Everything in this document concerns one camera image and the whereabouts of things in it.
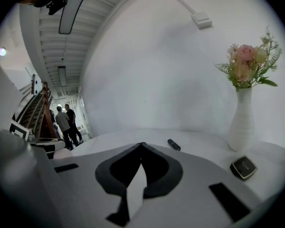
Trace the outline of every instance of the person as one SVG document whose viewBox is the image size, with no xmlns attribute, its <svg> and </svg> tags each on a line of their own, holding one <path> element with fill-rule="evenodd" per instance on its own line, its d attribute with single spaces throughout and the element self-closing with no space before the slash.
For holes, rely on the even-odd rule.
<svg viewBox="0 0 285 228">
<path fill-rule="evenodd" d="M 70 137 L 72 139 L 72 141 L 74 142 L 75 146 L 78 146 L 76 134 L 71 129 L 70 125 L 68 124 L 69 117 L 68 117 L 68 115 L 66 113 L 62 112 L 61 106 L 57 106 L 57 111 L 58 111 L 58 114 L 55 117 L 56 123 L 58 124 L 58 126 L 60 127 L 60 129 L 62 131 L 63 138 L 64 138 L 64 140 L 66 142 L 66 147 L 69 150 L 72 150 L 73 149 L 73 145 L 70 142 L 68 137 Z"/>
<path fill-rule="evenodd" d="M 78 129 L 76 127 L 76 123 L 75 123 L 76 115 L 75 115 L 75 112 L 72 109 L 70 109 L 70 106 L 68 104 L 65 105 L 65 109 L 67 111 L 66 114 L 68 115 L 68 117 L 70 119 L 68 121 L 68 123 L 69 123 L 71 129 L 73 130 L 73 132 L 78 135 L 78 137 L 79 137 L 79 144 L 81 144 L 84 141 L 82 139 L 82 136 L 81 136 L 80 132 L 78 131 Z"/>
</svg>

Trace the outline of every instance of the black slot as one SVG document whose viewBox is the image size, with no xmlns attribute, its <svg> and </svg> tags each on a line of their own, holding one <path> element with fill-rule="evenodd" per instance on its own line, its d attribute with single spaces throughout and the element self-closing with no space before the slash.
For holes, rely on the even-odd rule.
<svg viewBox="0 0 285 228">
<path fill-rule="evenodd" d="M 234 222 L 250 213 L 250 210 L 223 183 L 213 184 L 209 188 Z"/>
<path fill-rule="evenodd" d="M 71 169 L 74 169 L 77 167 L 78 167 L 78 165 L 73 163 L 73 164 L 58 166 L 58 167 L 55 167 L 54 169 L 58 173 L 58 172 L 62 172 L 62 171 L 68 171 L 68 170 L 71 170 Z"/>
</svg>

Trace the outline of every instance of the flower bouquet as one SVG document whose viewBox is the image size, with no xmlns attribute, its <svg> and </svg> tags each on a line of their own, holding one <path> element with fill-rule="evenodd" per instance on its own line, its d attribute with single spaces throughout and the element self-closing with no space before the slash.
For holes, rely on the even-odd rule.
<svg viewBox="0 0 285 228">
<path fill-rule="evenodd" d="M 258 47 L 233 44 L 227 51 L 229 62 L 216 65 L 227 75 L 237 91 L 237 110 L 228 132 L 228 143 L 235 151 L 243 151 L 252 146 L 255 126 L 251 107 L 252 87 L 256 85 L 277 86 L 265 77 L 268 70 L 277 69 L 276 62 L 282 54 L 279 44 L 270 32 L 261 37 Z"/>
</svg>

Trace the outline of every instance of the black pants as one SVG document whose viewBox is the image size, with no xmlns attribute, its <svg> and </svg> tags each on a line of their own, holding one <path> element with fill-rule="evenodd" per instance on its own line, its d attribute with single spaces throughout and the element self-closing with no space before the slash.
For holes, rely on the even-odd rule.
<svg viewBox="0 0 285 228">
<path fill-rule="evenodd" d="M 82 140 L 81 134 L 80 134 L 80 132 L 78 131 L 78 129 L 77 129 L 77 127 L 76 127 L 76 123 L 71 124 L 70 127 L 71 127 L 71 129 L 73 130 L 73 132 L 75 133 L 75 136 L 76 136 L 76 134 L 77 134 L 78 137 L 79 137 L 79 140 Z"/>
<path fill-rule="evenodd" d="M 76 134 L 74 133 L 73 129 L 69 128 L 68 130 L 63 131 L 62 134 L 63 134 L 63 138 L 64 138 L 64 140 L 66 142 L 66 147 L 69 150 L 72 150 L 73 149 L 73 145 L 70 142 L 69 137 L 71 138 L 71 140 L 74 142 L 75 145 L 77 144 Z"/>
</svg>

